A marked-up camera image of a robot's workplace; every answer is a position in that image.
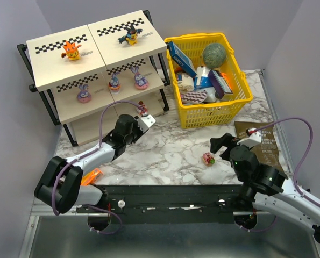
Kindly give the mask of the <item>pink bear strawberry toy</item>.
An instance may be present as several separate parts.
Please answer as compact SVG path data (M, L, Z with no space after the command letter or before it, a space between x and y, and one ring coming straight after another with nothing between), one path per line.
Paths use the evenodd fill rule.
M204 153L202 155L202 161L206 166L211 166L215 163L215 159L210 152Z

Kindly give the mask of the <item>red pink bear toy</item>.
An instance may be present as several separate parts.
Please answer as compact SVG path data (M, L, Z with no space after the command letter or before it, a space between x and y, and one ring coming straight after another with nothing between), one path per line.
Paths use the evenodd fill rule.
M148 109L143 101L139 101L138 105L139 107L137 108L137 111L141 116L148 113Z

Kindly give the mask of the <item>purple bunny orange cup toy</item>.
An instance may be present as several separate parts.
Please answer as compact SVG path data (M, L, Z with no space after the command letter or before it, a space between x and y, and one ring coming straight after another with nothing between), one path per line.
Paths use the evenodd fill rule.
M117 76L120 74L120 72L115 72L112 74L111 76L111 80L108 84L108 87L110 89L110 91L114 94L117 94L119 93L119 90L121 88L121 84L120 84L120 81L119 79L117 78Z

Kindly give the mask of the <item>purple bunny donut toy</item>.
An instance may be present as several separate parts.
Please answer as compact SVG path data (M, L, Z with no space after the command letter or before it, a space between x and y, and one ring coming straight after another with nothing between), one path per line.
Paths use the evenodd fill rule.
M134 74L134 86L138 90L145 90L149 86L148 80L142 76L139 72L139 66L134 66L130 68L130 71Z

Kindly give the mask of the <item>purple creature pink donut toy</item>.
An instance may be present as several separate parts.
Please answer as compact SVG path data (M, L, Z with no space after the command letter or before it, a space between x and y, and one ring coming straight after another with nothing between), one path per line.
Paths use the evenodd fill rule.
M79 85L80 92L77 94L77 101L81 104L85 104L91 101L92 95L88 91L88 84Z

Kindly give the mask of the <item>black yellow bat toy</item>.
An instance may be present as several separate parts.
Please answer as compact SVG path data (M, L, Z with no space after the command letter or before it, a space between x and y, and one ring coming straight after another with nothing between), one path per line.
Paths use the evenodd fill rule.
M130 46L133 46L138 42L137 40L138 35L143 32L142 28L135 28L134 25L130 25L129 27L126 27L125 30L127 31L127 34L121 38L118 38L118 42L120 44L126 42Z

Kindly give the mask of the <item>orange dragon toy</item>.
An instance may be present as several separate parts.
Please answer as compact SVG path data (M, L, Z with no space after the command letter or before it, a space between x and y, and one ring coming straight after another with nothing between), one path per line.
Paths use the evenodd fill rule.
M75 43L70 43L66 40L66 44L63 45L65 52L61 53L61 58L67 57L71 61L79 60L80 54L78 48L81 46L82 45L76 45Z

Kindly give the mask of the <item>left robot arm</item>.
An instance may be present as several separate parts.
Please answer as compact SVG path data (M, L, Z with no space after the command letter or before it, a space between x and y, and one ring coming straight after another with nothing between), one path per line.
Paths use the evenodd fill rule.
M115 128L91 149L66 159L50 159L35 190L38 200L51 206L55 214L68 212L77 205L96 205L104 191L93 185L82 185L87 173L121 156L126 146L141 138L156 120L150 114L138 117L119 116Z

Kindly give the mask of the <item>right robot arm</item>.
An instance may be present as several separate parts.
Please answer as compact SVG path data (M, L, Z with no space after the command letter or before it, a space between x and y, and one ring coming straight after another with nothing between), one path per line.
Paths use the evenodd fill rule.
M226 148L220 157L230 163L242 183L236 197L237 206L252 206L303 226L320 244L320 199L296 187L283 171L258 161L252 148L260 144L261 139L261 133L255 131L243 139L230 133L210 139L212 153Z

